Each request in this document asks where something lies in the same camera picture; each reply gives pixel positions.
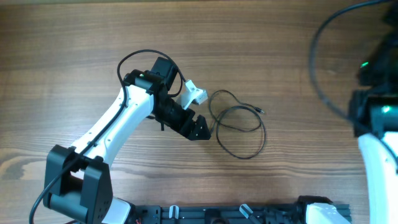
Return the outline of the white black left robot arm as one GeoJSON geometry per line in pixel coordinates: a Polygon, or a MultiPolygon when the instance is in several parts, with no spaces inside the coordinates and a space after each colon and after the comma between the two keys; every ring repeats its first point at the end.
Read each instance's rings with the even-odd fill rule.
{"type": "Polygon", "coordinates": [[[104,115],[70,147],[56,145],[47,156],[43,205],[77,223],[140,223],[136,207],[113,195],[110,168],[116,155],[139,124],[153,115],[191,140],[211,137],[202,115],[189,106],[207,100],[206,90],[191,80],[174,100],[170,87],[179,69],[158,57],[151,70],[133,70],[123,78],[121,91],[104,115]]]}

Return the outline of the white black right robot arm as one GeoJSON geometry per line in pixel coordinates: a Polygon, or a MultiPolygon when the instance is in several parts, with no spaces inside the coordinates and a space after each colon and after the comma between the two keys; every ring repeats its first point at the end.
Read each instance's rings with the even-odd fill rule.
{"type": "Polygon", "coordinates": [[[397,2],[383,18],[392,27],[360,66],[350,115],[363,157],[371,223],[397,223],[397,2]]]}

